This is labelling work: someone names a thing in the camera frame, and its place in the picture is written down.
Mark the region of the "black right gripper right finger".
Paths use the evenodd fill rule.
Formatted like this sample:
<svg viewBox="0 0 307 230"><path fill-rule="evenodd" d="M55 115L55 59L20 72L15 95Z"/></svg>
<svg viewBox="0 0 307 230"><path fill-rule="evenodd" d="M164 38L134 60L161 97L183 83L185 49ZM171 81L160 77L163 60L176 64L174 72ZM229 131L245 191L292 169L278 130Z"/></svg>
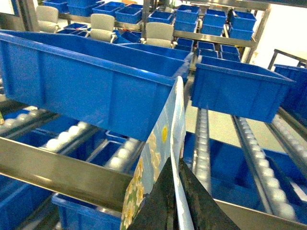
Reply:
<svg viewBox="0 0 307 230"><path fill-rule="evenodd" d="M179 160L179 176L196 230L238 230L239 227L221 210L184 160Z"/></svg>

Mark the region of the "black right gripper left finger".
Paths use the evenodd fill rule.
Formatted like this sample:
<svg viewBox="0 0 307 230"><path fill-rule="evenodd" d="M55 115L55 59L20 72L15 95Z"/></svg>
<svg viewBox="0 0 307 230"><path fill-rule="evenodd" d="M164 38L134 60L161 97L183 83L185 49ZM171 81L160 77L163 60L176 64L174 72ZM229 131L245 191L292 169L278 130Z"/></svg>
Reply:
<svg viewBox="0 0 307 230"><path fill-rule="evenodd" d="M150 194L145 196L129 230L178 230L171 159L168 158Z"/></svg>

